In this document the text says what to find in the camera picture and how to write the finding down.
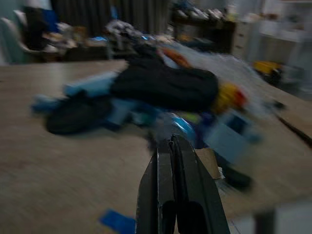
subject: white chair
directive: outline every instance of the white chair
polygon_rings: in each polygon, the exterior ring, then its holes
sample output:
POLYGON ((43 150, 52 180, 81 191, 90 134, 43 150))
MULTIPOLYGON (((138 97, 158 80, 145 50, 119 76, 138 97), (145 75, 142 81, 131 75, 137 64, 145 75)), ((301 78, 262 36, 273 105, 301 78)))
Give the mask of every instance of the white chair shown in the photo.
POLYGON ((23 25, 24 27, 27 27, 26 14, 20 10, 14 10, 13 12, 15 13, 16 17, 18 18, 20 24, 23 25))
POLYGON ((8 28, 8 30, 11 32, 12 36, 16 39, 19 47, 22 49, 23 52, 31 54, 33 56, 40 56, 42 59, 44 59, 44 54, 50 54, 50 55, 58 55, 59 51, 57 48, 51 45, 47 45, 43 50, 31 50, 29 49, 23 42, 22 35, 20 34, 18 28, 16 25, 7 18, 1 18, 2 22, 4 22, 4 25, 8 28))

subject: black bag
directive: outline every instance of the black bag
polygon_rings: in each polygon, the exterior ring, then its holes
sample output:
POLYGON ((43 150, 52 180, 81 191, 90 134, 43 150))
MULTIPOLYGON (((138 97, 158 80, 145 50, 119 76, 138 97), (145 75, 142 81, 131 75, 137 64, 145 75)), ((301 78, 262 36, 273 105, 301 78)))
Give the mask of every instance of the black bag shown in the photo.
POLYGON ((53 134, 73 134, 99 126, 110 114, 108 95, 89 98, 85 91, 69 97, 46 120, 46 129, 53 134))
POLYGON ((141 46, 136 51, 139 55, 129 60, 129 67, 111 86, 112 95, 171 110, 199 112, 210 108, 219 90, 213 73, 170 68, 153 47, 141 46))

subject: orange object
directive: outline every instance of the orange object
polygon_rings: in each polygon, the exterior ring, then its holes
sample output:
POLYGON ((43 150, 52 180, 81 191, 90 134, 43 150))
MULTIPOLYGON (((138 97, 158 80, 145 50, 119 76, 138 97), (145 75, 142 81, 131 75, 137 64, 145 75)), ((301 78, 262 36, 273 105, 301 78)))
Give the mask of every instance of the orange object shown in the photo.
POLYGON ((161 48, 164 55, 171 58, 176 64, 185 67, 185 68, 191 68, 191 65, 189 62, 177 51, 169 49, 169 48, 161 48))

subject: wooden table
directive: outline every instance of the wooden table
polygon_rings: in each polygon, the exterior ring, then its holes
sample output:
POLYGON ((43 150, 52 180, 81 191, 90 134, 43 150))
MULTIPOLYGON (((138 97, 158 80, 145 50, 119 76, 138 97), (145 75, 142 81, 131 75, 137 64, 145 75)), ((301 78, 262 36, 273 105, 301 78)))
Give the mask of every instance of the wooden table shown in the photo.
MULTIPOLYGON (((118 133, 56 136, 30 111, 35 94, 60 97, 65 83, 124 67, 124 61, 0 67, 0 233, 103 233, 98 218, 106 209, 135 216, 151 156, 145 132, 128 125, 118 133)), ((309 103, 259 88, 310 121, 309 103)), ((258 214, 267 224, 274 207, 312 195, 312 154, 277 118, 257 125, 264 139, 237 166, 253 178, 253 188, 228 190, 221 200, 228 219, 258 214)))

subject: blue object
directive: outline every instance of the blue object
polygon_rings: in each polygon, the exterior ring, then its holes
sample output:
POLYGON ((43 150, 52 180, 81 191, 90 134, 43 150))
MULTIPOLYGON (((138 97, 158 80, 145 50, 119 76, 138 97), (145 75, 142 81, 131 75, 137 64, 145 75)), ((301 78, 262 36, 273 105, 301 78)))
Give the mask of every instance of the blue object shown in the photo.
POLYGON ((204 143, 203 138, 207 137, 210 127, 215 120, 215 116, 211 112, 203 112, 201 114, 202 121, 194 126, 195 132, 197 134, 196 149, 206 148, 207 145, 204 143))
POLYGON ((192 126, 183 118, 173 114, 172 115, 172 124, 179 128, 187 137, 187 139, 191 142, 193 147, 196 142, 196 133, 193 130, 192 126))
POLYGON ((229 110, 211 128, 204 142, 229 163, 235 163, 249 143, 252 122, 235 110, 229 110))
POLYGON ((113 109, 107 119, 103 122, 103 126, 117 131, 120 129, 130 112, 140 105, 139 101, 130 99, 112 99, 113 109))
POLYGON ((92 40, 96 40, 96 41, 107 41, 107 39, 104 38, 104 37, 95 37, 95 38, 92 38, 92 40))
POLYGON ((91 76, 75 83, 66 84, 63 92, 67 96, 73 96, 81 90, 85 90, 87 96, 91 98, 105 95, 109 93, 109 89, 117 75, 116 72, 105 72, 91 76))
POLYGON ((59 99, 38 94, 35 95, 35 103, 31 105, 31 109, 36 113, 50 113, 59 106, 60 102, 59 99))
POLYGON ((116 211, 107 211, 99 221, 119 234, 135 234, 136 221, 133 218, 123 216, 116 211))
POLYGON ((52 33, 58 33, 59 28, 57 26, 57 16, 53 10, 43 10, 44 21, 48 24, 49 31, 52 33))
POLYGON ((117 8, 112 6, 111 7, 111 13, 112 13, 112 18, 117 20, 118 19, 118 12, 117 12, 117 8))

